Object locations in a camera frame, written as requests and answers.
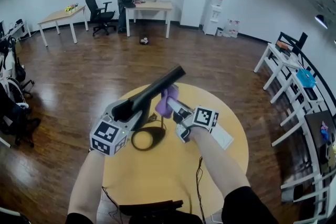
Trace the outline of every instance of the office chair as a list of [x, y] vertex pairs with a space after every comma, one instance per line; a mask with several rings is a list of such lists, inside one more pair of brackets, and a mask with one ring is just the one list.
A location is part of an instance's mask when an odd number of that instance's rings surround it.
[[4, 134], [13, 134], [16, 136], [15, 144], [20, 145], [21, 139], [25, 140], [34, 147], [32, 141], [33, 130], [40, 124], [41, 120], [38, 118], [29, 120], [28, 115], [31, 109], [26, 103], [15, 103], [7, 95], [3, 85], [0, 83], [0, 130]]
[[105, 8], [98, 8], [96, 0], [85, 0], [85, 2], [91, 11], [90, 21], [99, 24], [99, 26], [93, 28], [93, 34], [92, 34], [93, 37], [95, 36], [95, 33], [101, 29], [105, 30], [106, 35], [109, 34], [107, 30], [110, 27], [113, 27], [114, 31], [116, 30], [115, 25], [108, 24], [114, 17], [114, 12], [107, 12], [107, 5], [112, 2], [104, 2], [103, 4], [105, 4]]

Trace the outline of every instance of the bottle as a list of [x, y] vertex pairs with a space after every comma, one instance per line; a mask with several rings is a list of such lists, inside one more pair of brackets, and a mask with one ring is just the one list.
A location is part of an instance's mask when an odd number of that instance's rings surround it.
[[231, 22], [230, 36], [231, 37], [236, 37], [236, 24], [235, 24], [235, 21], [230, 20], [230, 22]]
[[223, 31], [223, 36], [224, 37], [230, 37], [231, 34], [230, 34], [230, 30], [231, 30], [231, 20], [228, 19], [225, 26], [224, 26], [224, 31]]
[[232, 32], [231, 32], [231, 36], [236, 38], [238, 36], [238, 30], [239, 30], [239, 21], [236, 20], [234, 21], [233, 23], [233, 29], [232, 29]]

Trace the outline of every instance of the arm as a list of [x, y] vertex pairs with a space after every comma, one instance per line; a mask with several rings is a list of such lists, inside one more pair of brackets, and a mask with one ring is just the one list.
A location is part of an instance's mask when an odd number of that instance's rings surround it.
[[104, 162], [105, 156], [98, 151], [88, 154], [72, 189], [68, 214], [78, 213], [96, 223]]
[[195, 140], [211, 178], [224, 197], [224, 223], [278, 223], [250, 188], [238, 164], [226, 154], [206, 129], [193, 127], [190, 137]]
[[237, 188], [250, 186], [238, 164], [227, 155], [206, 129], [193, 127], [190, 138], [196, 142], [206, 168], [224, 198]]

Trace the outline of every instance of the purple cloth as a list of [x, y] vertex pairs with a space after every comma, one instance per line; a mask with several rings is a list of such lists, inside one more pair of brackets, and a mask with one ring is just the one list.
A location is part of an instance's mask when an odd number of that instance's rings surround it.
[[167, 99], [168, 97], [171, 97], [172, 99], [177, 100], [179, 97], [178, 90], [176, 85], [171, 85], [167, 89], [164, 89], [161, 93], [161, 100], [155, 107], [156, 112], [166, 119], [170, 119], [173, 113], [173, 109], [167, 105]]

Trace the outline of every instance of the white metal frame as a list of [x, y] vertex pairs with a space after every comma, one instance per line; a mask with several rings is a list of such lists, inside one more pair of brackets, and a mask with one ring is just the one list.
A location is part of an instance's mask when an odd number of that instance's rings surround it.
[[[272, 72], [275, 72], [275, 70], [277, 69], [278, 66], [276, 65], [276, 63], [273, 60], [270, 60], [270, 59], [267, 58], [267, 53], [268, 53], [267, 50], [268, 49], [265, 50], [262, 58], [260, 59], [258, 65], [257, 65], [258, 68], [256, 67], [255, 72], [258, 71], [258, 69], [260, 68], [263, 61], [265, 61], [265, 63], [268, 65], [268, 67], [271, 69]], [[288, 82], [286, 80], [285, 75], [282, 72], [279, 72], [277, 74], [276, 78], [279, 81], [280, 85], [282, 85], [282, 86], [285, 85]], [[294, 102], [294, 100], [297, 98], [296, 93], [293, 92], [291, 87], [288, 87], [286, 90], [284, 90], [284, 93], [287, 95], [289, 100], [293, 101], [293, 103], [292, 103], [293, 109], [296, 109], [297, 106], [300, 105], [300, 103], [298, 101]], [[303, 109], [298, 111], [297, 117], [299, 119], [304, 118]], [[319, 161], [318, 161], [318, 157], [317, 157], [316, 148], [315, 148], [310, 130], [309, 130], [307, 124], [306, 124], [306, 121], [303, 122], [301, 127], [303, 129], [303, 134], [304, 134], [304, 137], [305, 137], [306, 142], [307, 142], [308, 151], [309, 151], [309, 155], [310, 155], [310, 159], [311, 159], [312, 170], [313, 170], [312, 174], [314, 174], [314, 175], [309, 175], [306, 178], [294, 180], [291, 183], [285, 183], [285, 184], [282, 185], [281, 189], [299, 184], [299, 183], [303, 182], [304, 179], [313, 178], [314, 181], [315, 181], [316, 191], [319, 191], [319, 190], [323, 189], [323, 181], [319, 180], [322, 176], [320, 174]], [[323, 199], [323, 194], [319, 194], [317, 196], [317, 198], [318, 198], [318, 201], [322, 200]], [[321, 210], [322, 210], [322, 203], [321, 202], [316, 203], [314, 214], [317, 216], [319, 214], [319, 212], [321, 212]], [[302, 224], [312, 223], [314, 221], [315, 221], [315, 219], [313, 219], [311, 222], [303, 222]]]
[[[316, 86], [314, 86], [313, 90], [315, 92], [315, 94], [317, 95], [317, 99], [316, 100], [310, 100], [308, 95], [306, 94], [305, 90], [303, 89], [303, 85], [301, 84], [301, 81], [297, 78], [296, 73], [295, 72], [291, 72], [291, 76], [288, 78], [287, 82], [281, 87], [281, 89], [277, 92], [277, 94], [271, 99], [271, 104], [273, 104], [278, 98], [279, 96], [287, 91], [287, 89], [289, 88], [289, 86], [294, 83], [298, 86], [298, 92], [294, 95], [294, 97], [290, 98], [290, 103], [293, 105], [293, 103], [295, 102], [296, 98], [302, 94], [304, 101], [297, 105], [295, 107], [295, 109], [293, 110], [292, 113], [290, 113], [288, 115], [288, 117], [280, 123], [280, 126], [284, 126], [290, 119], [292, 119], [295, 115], [298, 115], [298, 113], [300, 111], [303, 111], [302, 109], [306, 106], [306, 104], [310, 103], [311, 104], [311, 109], [309, 109], [307, 111], [307, 114], [310, 114], [311, 112], [314, 111], [314, 107], [318, 106], [321, 102], [324, 101], [320, 91], [317, 89]], [[297, 123], [293, 128], [291, 128], [287, 133], [285, 133], [283, 136], [281, 136], [280, 138], [276, 139], [274, 142], [272, 142], [272, 146], [276, 146], [278, 145], [280, 142], [282, 142], [284, 139], [286, 139], [287, 137], [289, 137], [292, 133], [294, 133], [298, 128], [302, 127], [302, 125], [305, 123], [304, 118], [299, 118], [299, 123]]]
[[[328, 173], [327, 175], [319, 178], [318, 180], [313, 182], [313, 185], [322, 182], [324, 179], [332, 176], [333, 174], [335, 174], [336, 169], [330, 173]], [[308, 223], [312, 223], [313, 221], [318, 221], [321, 219], [325, 219], [325, 218], [329, 218], [336, 206], [336, 176], [333, 178], [333, 180], [331, 181], [331, 183], [329, 184], [328, 187], [319, 189], [313, 193], [307, 194], [302, 196], [301, 198], [294, 200], [293, 202], [298, 202], [298, 201], [303, 201], [312, 197], [316, 197], [316, 196], [321, 196], [323, 195], [323, 193], [327, 192], [327, 198], [321, 198], [318, 199], [316, 201], [316, 204], [320, 204], [323, 201], [326, 201], [326, 212], [322, 215], [319, 214], [314, 214], [314, 217], [309, 218], [309, 219], [305, 219], [305, 220], [300, 220], [300, 221], [295, 221], [293, 224], [308, 224]]]
[[272, 81], [279, 75], [283, 66], [286, 66], [286, 67], [291, 68], [291, 69], [300, 69], [301, 68], [301, 65], [299, 64], [298, 61], [294, 62], [292, 59], [288, 59], [288, 60], [285, 59], [284, 56], [282, 55], [282, 53], [277, 50], [277, 48], [275, 47], [274, 44], [268, 43], [267, 48], [264, 51], [264, 54], [262, 55], [261, 59], [257, 63], [256, 68], [254, 69], [254, 73], [257, 73], [259, 71], [259, 69], [260, 69], [260, 67], [261, 67], [261, 65], [263, 64], [264, 61], [267, 62], [267, 60], [268, 60], [267, 57], [271, 52], [277, 57], [278, 65], [276, 66], [275, 69], [272, 69], [273, 74], [271, 75], [271, 77], [268, 79], [265, 86], [263, 87], [264, 90], [266, 90], [270, 86]]

